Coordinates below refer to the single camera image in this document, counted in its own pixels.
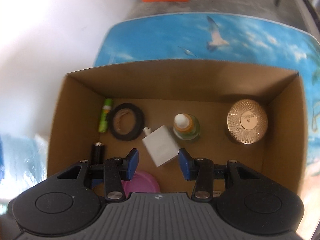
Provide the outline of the white power adapter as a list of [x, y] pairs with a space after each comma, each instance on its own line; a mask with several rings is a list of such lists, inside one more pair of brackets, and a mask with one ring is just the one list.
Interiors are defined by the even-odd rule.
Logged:
[[180, 146], [166, 126], [161, 126], [154, 131], [145, 127], [143, 132], [145, 138], [142, 139], [142, 142], [156, 167], [160, 167], [178, 156]]

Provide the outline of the beach print table mat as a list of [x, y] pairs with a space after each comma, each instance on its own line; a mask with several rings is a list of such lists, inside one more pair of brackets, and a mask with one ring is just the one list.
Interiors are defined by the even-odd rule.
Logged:
[[102, 45], [39, 25], [2, 26], [1, 198], [45, 178], [48, 135], [63, 76], [116, 63], [161, 59], [223, 60], [294, 69], [304, 80], [309, 121], [302, 193], [319, 193], [319, 43], [282, 23], [216, 13], [167, 14], [112, 27]]

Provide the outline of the brown cardboard box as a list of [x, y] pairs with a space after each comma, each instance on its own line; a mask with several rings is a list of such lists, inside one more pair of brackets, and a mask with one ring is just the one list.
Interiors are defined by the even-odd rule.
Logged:
[[48, 174], [136, 148], [162, 192], [191, 192], [173, 143], [215, 164], [233, 159], [300, 193], [307, 121], [296, 70], [209, 60], [156, 60], [68, 73], [49, 143]]

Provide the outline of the black electrical tape roll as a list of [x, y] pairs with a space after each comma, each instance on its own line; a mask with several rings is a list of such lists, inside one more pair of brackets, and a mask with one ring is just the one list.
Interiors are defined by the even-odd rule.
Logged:
[[132, 141], [142, 133], [145, 124], [144, 113], [132, 103], [122, 103], [111, 111], [108, 124], [116, 139]]

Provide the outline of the green lip balm tube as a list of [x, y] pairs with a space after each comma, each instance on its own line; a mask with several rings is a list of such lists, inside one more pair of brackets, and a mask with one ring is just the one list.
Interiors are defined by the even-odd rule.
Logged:
[[105, 99], [104, 105], [101, 109], [100, 114], [100, 121], [99, 121], [99, 127], [98, 132], [99, 133], [105, 133], [108, 128], [108, 115], [110, 111], [112, 110], [113, 106], [113, 100], [112, 99]]

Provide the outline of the pink plastic lid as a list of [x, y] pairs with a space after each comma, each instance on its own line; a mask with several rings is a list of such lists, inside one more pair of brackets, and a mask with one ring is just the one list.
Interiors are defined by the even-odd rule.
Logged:
[[155, 177], [145, 171], [136, 171], [130, 181], [123, 180], [121, 183], [126, 197], [133, 192], [159, 193], [161, 191]]

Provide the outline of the green dropper bottle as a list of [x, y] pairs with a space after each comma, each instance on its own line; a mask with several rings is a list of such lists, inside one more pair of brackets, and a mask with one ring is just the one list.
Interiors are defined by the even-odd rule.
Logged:
[[191, 141], [200, 136], [200, 123], [195, 116], [180, 113], [174, 117], [173, 132], [179, 139]]

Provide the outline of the black cylindrical tube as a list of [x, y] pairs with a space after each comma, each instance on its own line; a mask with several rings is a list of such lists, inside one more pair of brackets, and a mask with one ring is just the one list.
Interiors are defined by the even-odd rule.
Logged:
[[91, 164], [102, 164], [105, 155], [105, 145], [102, 142], [96, 142], [91, 147]]

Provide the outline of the gold lid dark jar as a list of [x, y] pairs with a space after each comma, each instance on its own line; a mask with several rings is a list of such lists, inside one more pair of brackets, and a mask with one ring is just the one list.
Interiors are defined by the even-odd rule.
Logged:
[[261, 140], [267, 132], [267, 114], [256, 101], [239, 100], [228, 112], [227, 128], [235, 141], [245, 145], [254, 144]]

